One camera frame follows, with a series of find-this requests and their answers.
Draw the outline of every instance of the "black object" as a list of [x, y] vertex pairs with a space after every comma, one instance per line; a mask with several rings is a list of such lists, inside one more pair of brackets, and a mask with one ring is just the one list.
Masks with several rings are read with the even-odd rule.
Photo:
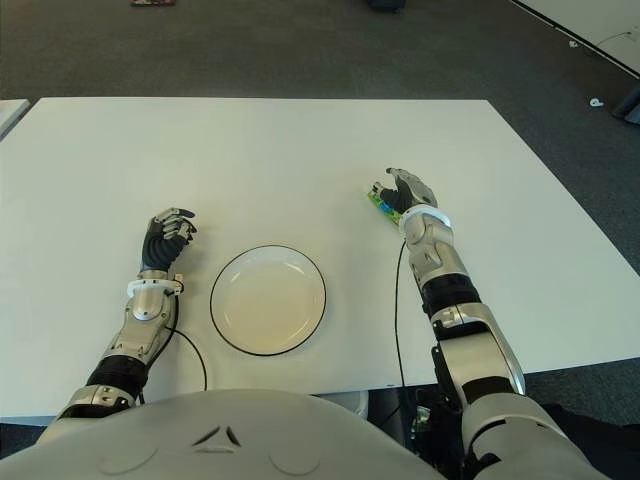
[[[194, 217], [192, 212], [182, 209], [180, 210], [180, 215], [187, 218]], [[182, 249], [189, 243], [191, 238], [190, 234], [188, 239], [180, 235], [165, 239], [164, 224], [155, 219], [152, 220], [142, 245], [143, 268], [145, 270], [169, 271], [169, 267], [178, 258], [178, 255], [180, 255], [180, 252], [182, 252]]]
[[473, 452], [469, 452], [469, 456], [465, 459], [464, 467], [462, 470], [462, 478], [464, 480], [471, 480], [472, 478], [476, 478], [476, 475], [480, 473], [487, 467], [490, 467], [494, 463], [498, 463], [500, 458], [498, 458], [493, 453], [485, 453], [480, 460], [478, 460], [473, 454]]
[[515, 393], [511, 383], [504, 377], [484, 377], [471, 380], [462, 386], [464, 396], [470, 404], [480, 397], [492, 393]]
[[411, 189], [409, 188], [409, 185], [407, 185], [407, 182], [403, 182], [400, 179], [396, 180], [396, 186], [398, 187], [398, 190], [384, 188], [380, 192], [380, 198], [396, 212], [404, 213], [411, 207], [411, 202], [413, 200]]
[[147, 383], [147, 366], [126, 355], [111, 355], [100, 360], [87, 385], [109, 385], [138, 398]]
[[400, 254], [398, 255], [398, 263], [396, 265], [396, 290], [395, 290], [395, 302], [394, 302], [394, 314], [393, 314], [393, 329], [396, 335], [396, 353], [398, 354], [398, 365], [400, 367], [400, 380], [402, 381], [402, 388], [406, 387], [404, 382], [404, 368], [402, 366], [402, 355], [400, 355], [400, 340], [398, 340], [398, 283], [400, 280], [400, 264], [402, 262], [402, 254], [404, 253], [404, 247], [407, 242], [402, 242], [400, 247]]
[[164, 328], [166, 328], [167, 330], [171, 330], [171, 333], [175, 332], [178, 335], [180, 335], [189, 343], [189, 345], [191, 345], [191, 348], [193, 348], [193, 351], [196, 352], [196, 355], [198, 356], [198, 360], [200, 360], [200, 367], [202, 367], [202, 377], [204, 379], [203, 380], [204, 387], [202, 388], [202, 391], [206, 392], [208, 388], [207, 367], [204, 364], [204, 360], [202, 358], [202, 354], [200, 354], [200, 350], [198, 350], [198, 347], [196, 347], [196, 344], [193, 343], [193, 341], [191, 341], [191, 339], [185, 333], [181, 332], [176, 328], [169, 328], [169, 327], [164, 327]]
[[449, 480], [459, 480], [465, 460], [460, 434], [462, 412], [444, 401], [437, 385], [418, 387], [416, 401], [430, 410], [426, 428], [415, 432], [416, 452]]
[[480, 295], [471, 279], [459, 273], [441, 275], [422, 287], [422, 306], [429, 318], [443, 308], [461, 303], [480, 303]]
[[0, 423], [0, 460], [36, 443], [45, 428]]
[[616, 118], [640, 124], [640, 83], [611, 112]]
[[462, 413], [462, 404], [458, 398], [458, 392], [451, 378], [451, 371], [447, 366], [447, 361], [440, 350], [440, 346], [431, 349], [433, 368], [436, 372], [438, 387], [442, 393], [442, 402], [447, 405], [447, 410], [455, 414]]
[[374, 10], [385, 12], [397, 12], [404, 8], [405, 0], [367, 0], [367, 3]]
[[467, 335], [475, 335], [476, 333], [486, 332], [487, 324], [484, 322], [470, 322], [453, 327], [444, 328], [440, 320], [433, 323], [433, 334], [439, 342], [449, 340], [451, 338], [466, 337]]
[[594, 468], [616, 480], [637, 479], [640, 472], [640, 428], [622, 427], [565, 410], [543, 405]]

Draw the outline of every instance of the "white table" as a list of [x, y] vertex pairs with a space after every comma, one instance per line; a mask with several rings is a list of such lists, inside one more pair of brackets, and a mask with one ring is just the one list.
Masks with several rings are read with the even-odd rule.
[[27, 100], [0, 100], [0, 139], [28, 107]]
[[[122, 324], [149, 217], [197, 212], [176, 271], [181, 328], [210, 388], [308, 393], [398, 385], [393, 329], [402, 239], [365, 192], [384, 168], [430, 184], [458, 250], [525, 371], [640, 354], [636, 273], [486, 101], [45, 99], [0, 144], [0, 416], [51, 415]], [[327, 287], [316, 333], [277, 357], [243, 354], [209, 315], [220, 269], [281, 244]], [[409, 384], [433, 383], [434, 339], [403, 263], [399, 330]], [[176, 338], [149, 400], [201, 387]]]

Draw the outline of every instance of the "gray carpet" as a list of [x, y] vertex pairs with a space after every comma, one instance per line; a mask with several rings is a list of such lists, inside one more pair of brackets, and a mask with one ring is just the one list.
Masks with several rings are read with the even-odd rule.
[[[486, 98], [640, 271], [640, 127], [608, 113], [635, 80], [507, 0], [408, 0], [399, 14], [364, 0], [178, 1], [1, 0], [0, 98]], [[640, 360], [528, 381], [540, 401], [640, 422]]]

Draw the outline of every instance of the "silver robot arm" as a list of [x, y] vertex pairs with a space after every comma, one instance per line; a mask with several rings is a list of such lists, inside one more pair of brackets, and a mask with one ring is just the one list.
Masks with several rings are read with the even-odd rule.
[[182, 277], [169, 279], [169, 268], [196, 232], [189, 221], [193, 217], [188, 210], [169, 208], [151, 218], [140, 272], [127, 288], [130, 300], [124, 309], [124, 325], [86, 385], [73, 394], [40, 443], [136, 405], [149, 369], [177, 322]]
[[462, 413], [465, 475], [478, 479], [606, 478], [551, 417], [525, 396], [524, 376], [453, 246], [433, 192], [405, 170], [387, 169], [397, 190], [376, 184], [402, 213], [409, 264], [436, 338], [431, 353], [449, 406]]

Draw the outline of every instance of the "wall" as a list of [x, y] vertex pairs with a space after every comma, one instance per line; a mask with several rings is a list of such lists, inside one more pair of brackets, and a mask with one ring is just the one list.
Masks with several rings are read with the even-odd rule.
[[520, 1], [640, 72], [640, 0]]

